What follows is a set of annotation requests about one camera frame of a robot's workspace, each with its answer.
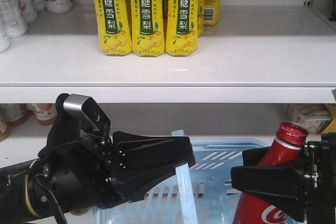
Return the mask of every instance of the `yellow cable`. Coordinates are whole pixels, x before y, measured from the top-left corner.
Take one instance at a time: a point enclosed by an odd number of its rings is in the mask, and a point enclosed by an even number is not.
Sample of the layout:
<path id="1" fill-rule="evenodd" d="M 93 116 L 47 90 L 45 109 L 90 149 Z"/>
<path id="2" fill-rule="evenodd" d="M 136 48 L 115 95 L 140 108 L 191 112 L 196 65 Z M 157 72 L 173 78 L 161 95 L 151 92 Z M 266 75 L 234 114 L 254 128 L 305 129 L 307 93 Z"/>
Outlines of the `yellow cable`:
<path id="1" fill-rule="evenodd" d="M 26 178 L 25 178 L 25 193 L 26 193 L 26 205 L 27 205 L 27 207 L 28 207 L 29 212 L 30 212 L 32 215 L 34 215 L 34 216 L 36 216 L 36 217 L 38 217 L 38 218 L 41 218 L 41 216 L 39 216 L 39 215 L 35 212 L 35 210 L 33 209 L 32 205 L 31 205 L 31 203 L 30 203 L 30 200 L 29 200 L 29 196 L 28 196 L 28 175 L 26 175 Z"/>

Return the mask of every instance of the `green label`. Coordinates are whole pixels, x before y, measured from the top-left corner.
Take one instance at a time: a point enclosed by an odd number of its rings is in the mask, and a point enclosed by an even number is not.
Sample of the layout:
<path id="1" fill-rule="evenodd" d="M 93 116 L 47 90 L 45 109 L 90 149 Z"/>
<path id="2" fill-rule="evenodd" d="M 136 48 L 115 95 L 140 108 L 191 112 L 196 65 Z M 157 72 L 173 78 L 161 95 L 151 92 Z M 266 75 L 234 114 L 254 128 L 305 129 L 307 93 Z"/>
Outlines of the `green label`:
<path id="1" fill-rule="evenodd" d="M 154 34 L 152 0 L 139 0 L 140 2 L 140 33 Z"/>
<path id="2" fill-rule="evenodd" d="M 105 15 L 105 29 L 108 34 L 118 34 L 117 17 L 115 16 L 114 0 L 102 0 Z"/>
<path id="3" fill-rule="evenodd" d="M 189 34 L 190 0 L 178 0 L 177 34 Z"/>

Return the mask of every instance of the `coca-cola logo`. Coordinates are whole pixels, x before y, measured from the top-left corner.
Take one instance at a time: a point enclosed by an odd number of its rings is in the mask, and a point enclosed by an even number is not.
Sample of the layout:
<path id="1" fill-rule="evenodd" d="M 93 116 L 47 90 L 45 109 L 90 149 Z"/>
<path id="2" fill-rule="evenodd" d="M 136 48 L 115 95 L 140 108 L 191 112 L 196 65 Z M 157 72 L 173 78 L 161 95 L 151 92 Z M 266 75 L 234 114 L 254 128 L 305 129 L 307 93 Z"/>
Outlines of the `coca-cola logo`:
<path id="1" fill-rule="evenodd" d="M 266 224 L 281 224 L 285 223 L 288 215 L 275 206 L 269 206 L 261 214 L 261 219 Z"/>

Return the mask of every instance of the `barcode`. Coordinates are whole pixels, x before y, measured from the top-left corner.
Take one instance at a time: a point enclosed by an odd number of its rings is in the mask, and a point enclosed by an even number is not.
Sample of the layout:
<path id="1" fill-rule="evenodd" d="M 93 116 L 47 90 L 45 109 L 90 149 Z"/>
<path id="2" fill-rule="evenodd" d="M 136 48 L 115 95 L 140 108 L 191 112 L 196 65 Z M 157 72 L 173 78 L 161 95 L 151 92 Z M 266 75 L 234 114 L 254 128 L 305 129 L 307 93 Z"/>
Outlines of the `barcode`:
<path id="1" fill-rule="evenodd" d="M 213 8 L 205 8 L 204 9 L 204 20 L 205 21 L 214 21 L 215 9 Z"/>

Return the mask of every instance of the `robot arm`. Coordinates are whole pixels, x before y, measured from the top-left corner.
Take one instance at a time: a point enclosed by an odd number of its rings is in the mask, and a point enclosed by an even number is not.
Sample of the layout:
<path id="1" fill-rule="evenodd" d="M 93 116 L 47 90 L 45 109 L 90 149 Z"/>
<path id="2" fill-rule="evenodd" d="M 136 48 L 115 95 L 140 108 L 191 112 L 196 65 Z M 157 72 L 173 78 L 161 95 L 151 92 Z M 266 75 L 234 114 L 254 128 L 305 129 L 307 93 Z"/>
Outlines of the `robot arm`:
<path id="1" fill-rule="evenodd" d="M 112 208 L 195 164 L 188 137 L 146 137 L 115 132 L 91 97 L 61 94 L 58 117 L 38 159 L 0 168 L 0 223 L 22 224 L 64 212 Z"/>

